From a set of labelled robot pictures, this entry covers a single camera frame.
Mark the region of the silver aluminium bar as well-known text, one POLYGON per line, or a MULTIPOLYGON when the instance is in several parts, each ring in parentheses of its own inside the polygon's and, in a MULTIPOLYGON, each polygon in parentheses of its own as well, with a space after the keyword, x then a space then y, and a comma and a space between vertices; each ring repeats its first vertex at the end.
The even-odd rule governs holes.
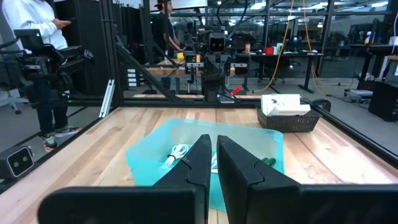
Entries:
POLYGON ((114 94, 114 79, 109 79, 108 84, 106 85, 106 91, 104 94, 103 102, 101 105, 101 109, 99 112, 99 118, 105 118, 109 114, 109 109, 112 103, 113 94, 114 94))

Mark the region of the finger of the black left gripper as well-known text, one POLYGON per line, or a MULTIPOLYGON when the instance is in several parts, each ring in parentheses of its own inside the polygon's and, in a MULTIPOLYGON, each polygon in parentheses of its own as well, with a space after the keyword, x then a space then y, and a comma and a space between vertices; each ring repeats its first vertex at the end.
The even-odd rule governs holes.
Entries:
POLYGON ((230 76, 231 73, 231 56, 220 55, 218 59, 218 75, 221 77, 230 76))
POLYGON ((215 55, 205 55, 205 58, 203 59, 203 75, 205 77, 215 77, 217 75, 215 55))

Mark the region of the black cabinet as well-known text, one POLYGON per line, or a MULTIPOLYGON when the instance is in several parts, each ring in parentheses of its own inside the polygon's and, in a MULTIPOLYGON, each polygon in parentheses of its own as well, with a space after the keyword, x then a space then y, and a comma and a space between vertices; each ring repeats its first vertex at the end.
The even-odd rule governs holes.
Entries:
POLYGON ((398 83, 376 82, 368 111, 384 121, 398 121, 398 83))

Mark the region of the person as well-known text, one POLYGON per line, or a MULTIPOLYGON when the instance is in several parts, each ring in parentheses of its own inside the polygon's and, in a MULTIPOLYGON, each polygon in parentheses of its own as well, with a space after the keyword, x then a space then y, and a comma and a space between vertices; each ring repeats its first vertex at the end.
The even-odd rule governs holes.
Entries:
MULTIPOLYGON (((62 29, 71 22, 56 18, 53 8, 45 0, 2 0, 2 13, 11 30, 38 29, 45 44, 51 44, 57 50, 68 47, 62 29)), ((33 91, 39 100, 37 116, 44 149, 50 152, 57 148, 57 137, 75 134, 81 129, 69 126, 66 106, 50 105, 52 89, 45 80, 34 80, 33 91)))
POLYGON ((158 15, 153 19, 152 35, 154 42, 160 47, 163 53, 173 57, 175 52, 183 52, 184 48, 177 39, 169 15, 173 7, 171 0, 157 0, 155 7, 159 10, 158 15))

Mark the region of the wooden background table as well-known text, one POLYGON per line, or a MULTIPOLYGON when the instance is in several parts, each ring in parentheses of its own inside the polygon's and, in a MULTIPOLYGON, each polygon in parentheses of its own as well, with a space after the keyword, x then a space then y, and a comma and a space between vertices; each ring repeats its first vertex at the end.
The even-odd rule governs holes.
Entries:
MULTIPOLYGON (((178 69, 177 68, 147 68, 146 70, 152 76, 163 76, 163 77, 166 77, 166 76, 173 76, 173 75, 189 75, 188 73, 185 72, 185 69, 182 68, 182 67, 178 68, 178 69)), ((203 72, 204 71, 197 70, 196 75, 200 76, 200 75, 203 74, 203 72)), ((215 72, 215 73, 211 73, 211 74, 225 75, 222 72, 220 72, 220 73, 215 72)), ((231 75, 231 76, 235 75, 234 68, 230 69, 229 75, 231 75)))

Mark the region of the black long desk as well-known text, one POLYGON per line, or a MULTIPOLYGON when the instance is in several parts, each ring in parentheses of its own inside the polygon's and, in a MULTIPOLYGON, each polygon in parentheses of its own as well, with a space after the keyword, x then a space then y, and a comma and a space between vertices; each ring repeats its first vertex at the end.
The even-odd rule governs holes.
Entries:
POLYGON ((265 65, 275 65, 276 68, 278 68, 281 59, 307 58, 308 62, 307 62, 307 70, 305 73, 305 81, 303 85, 298 85, 298 86, 309 93, 314 93, 314 91, 309 89, 308 87, 310 83, 310 77, 312 75, 313 61, 315 60, 315 58, 322 58, 323 56, 324 54, 315 53, 315 52, 301 52, 301 53, 290 53, 290 54, 282 53, 281 55, 266 55, 264 53, 253 53, 251 54, 251 59, 252 61, 257 62, 259 64, 258 82, 261 82, 264 78, 265 65))

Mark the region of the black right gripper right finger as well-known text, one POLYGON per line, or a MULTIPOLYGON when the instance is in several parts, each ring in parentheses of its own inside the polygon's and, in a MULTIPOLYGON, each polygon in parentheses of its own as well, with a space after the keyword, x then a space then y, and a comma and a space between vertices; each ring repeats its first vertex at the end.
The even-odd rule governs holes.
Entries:
POLYGON ((300 184, 227 136, 216 152, 229 224, 398 224, 397 184, 300 184))

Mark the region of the translucent teal plastic bin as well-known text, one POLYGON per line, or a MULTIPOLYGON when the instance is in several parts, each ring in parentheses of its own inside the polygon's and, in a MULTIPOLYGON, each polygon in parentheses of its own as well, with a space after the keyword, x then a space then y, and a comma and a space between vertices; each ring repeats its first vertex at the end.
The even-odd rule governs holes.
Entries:
POLYGON ((270 129, 193 119, 172 118, 154 129, 126 151, 127 163, 135 184, 154 185, 175 164, 166 164, 172 149, 183 145, 191 148, 202 134, 211 138, 212 154, 216 153, 217 136, 227 136, 259 159, 274 158, 273 168, 285 172, 283 135, 270 129))

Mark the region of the black plastic mesh basket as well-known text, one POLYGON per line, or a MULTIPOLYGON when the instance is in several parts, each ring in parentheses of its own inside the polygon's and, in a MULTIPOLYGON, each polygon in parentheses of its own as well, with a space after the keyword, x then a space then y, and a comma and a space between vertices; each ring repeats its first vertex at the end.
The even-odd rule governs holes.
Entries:
POLYGON ((310 110, 303 116, 266 116, 259 105, 256 106, 257 120, 262 128, 282 133, 308 133, 314 130, 322 115, 310 110))

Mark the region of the black robot equipment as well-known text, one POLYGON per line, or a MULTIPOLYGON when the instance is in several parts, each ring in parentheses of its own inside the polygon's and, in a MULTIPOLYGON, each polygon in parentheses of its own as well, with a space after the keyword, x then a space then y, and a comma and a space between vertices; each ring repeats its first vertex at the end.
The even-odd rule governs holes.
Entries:
POLYGON ((95 62, 93 54, 80 45, 57 50, 45 44, 38 29, 16 29, 14 35, 12 41, 0 44, 0 54, 15 55, 26 80, 43 79, 54 90, 73 90, 71 74, 95 62))

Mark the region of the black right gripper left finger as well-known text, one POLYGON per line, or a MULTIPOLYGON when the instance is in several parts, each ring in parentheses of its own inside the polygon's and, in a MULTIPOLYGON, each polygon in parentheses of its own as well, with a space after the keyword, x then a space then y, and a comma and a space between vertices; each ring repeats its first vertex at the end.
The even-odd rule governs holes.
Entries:
POLYGON ((152 187, 66 187, 47 195, 39 224, 208 224, 211 139, 201 135, 152 187))

